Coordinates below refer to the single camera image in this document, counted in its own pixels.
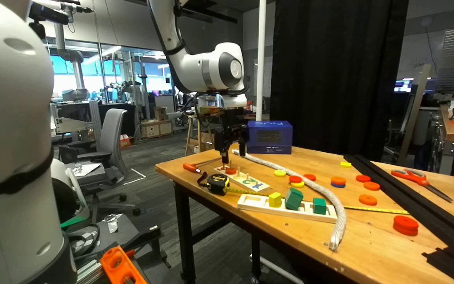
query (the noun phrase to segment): rope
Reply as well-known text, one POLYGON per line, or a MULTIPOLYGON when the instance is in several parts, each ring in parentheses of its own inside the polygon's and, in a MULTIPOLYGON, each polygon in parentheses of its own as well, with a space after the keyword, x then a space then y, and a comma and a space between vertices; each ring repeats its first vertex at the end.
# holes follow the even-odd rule
MULTIPOLYGON (((234 153, 235 155, 239 155, 239 150, 233 149, 232 153, 234 153)), ((335 212, 337 213, 337 221, 335 223, 335 227, 332 232, 332 235, 330 236, 330 243, 328 245, 328 248, 331 251, 336 252, 337 248, 339 247, 339 243, 342 240, 342 236, 344 235, 344 230, 346 229, 346 212, 344 211, 344 207, 342 206, 341 201, 339 201, 339 198, 337 198, 337 196, 335 196, 330 190, 328 190, 328 189, 322 187, 321 185, 318 185, 317 183, 310 181, 309 179, 305 178, 304 176, 301 176, 300 174, 298 174, 294 171, 291 171, 287 168, 284 168, 280 165, 262 160, 260 158, 256 158, 256 157, 248 155, 248 154, 246 154, 246 156, 243 156, 243 158, 246 158, 247 160, 251 160, 251 161, 261 164, 261 165, 265 165, 272 169, 283 170, 289 176, 299 176, 302 178, 305 185, 309 186, 311 189, 313 189, 317 192, 320 192, 327 199, 330 200, 332 205, 334 205, 334 207, 335 207, 335 212)))

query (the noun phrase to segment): number puzzle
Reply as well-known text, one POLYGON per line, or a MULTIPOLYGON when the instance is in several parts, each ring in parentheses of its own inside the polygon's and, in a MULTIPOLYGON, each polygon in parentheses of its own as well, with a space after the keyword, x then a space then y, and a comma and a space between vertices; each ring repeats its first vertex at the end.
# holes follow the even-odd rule
POLYGON ((222 168, 223 167, 217 167, 217 168, 215 168, 215 171, 225 174, 232 181, 235 181, 238 185, 243 185, 244 187, 252 189, 253 191, 259 192, 263 189, 270 187, 267 183, 261 182, 260 180, 251 177, 249 173, 248 173, 248 179, 247 179, 246 174, 243 172, 236 171, 235 174, 227 174, 225 172, 225 170, 222 168))

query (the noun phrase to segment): gray office chair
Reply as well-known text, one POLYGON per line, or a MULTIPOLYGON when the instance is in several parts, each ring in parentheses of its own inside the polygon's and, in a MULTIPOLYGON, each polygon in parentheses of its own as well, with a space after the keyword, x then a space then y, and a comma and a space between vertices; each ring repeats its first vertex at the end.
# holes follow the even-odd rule
MULTIPOLYGON (((140 211, 134 204, 125 203, 105 203, 100 202, 97 196, 98 192, 113 189, 119 185, 124 177, 128 175, 128 171, 120 153, 120 133, 122 126, 122 118, 126 110, 112 108, 106 112, 103 126, 101 129, 101 137, 99 138, 99 147, 96 152, 84 153, 77 156, 77 161, 90 161, 101 163, 104 167, 104 172, 94 170, 92 173, 83 177, 78 177, 82 191, 85 195, 92 194, 92 201, 89 202, 92 208, 92 222, 96 223, 97 210, 101 208, 133 208, 135 215, 140 211)), ((127 196, 119 194, 119 200, 125 201, 127 196)))

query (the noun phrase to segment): green block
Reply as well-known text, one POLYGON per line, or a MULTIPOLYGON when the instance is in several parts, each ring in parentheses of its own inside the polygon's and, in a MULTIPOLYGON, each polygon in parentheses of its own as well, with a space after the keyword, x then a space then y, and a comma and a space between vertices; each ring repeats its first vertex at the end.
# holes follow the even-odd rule
POLYGON ((313 213, 322 215, 327 213, 327 205, 325 203, 325 199, 313 198, 313 213))
POLYGON ((301 191, 290 187, 285 198, 285 207, 290 210, 297 210, 301 206, 302 198, 304 196, 301 191))

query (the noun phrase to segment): monitor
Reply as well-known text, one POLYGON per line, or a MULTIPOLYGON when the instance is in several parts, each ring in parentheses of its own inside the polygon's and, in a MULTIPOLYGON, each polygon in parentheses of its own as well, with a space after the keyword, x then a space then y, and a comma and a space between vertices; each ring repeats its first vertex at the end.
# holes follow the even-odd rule
POLYGON ((397 80, 395 81, 395 87, 393 88, 394 92, 411 92, 411 85, 413 81, 411 80, 397 80))

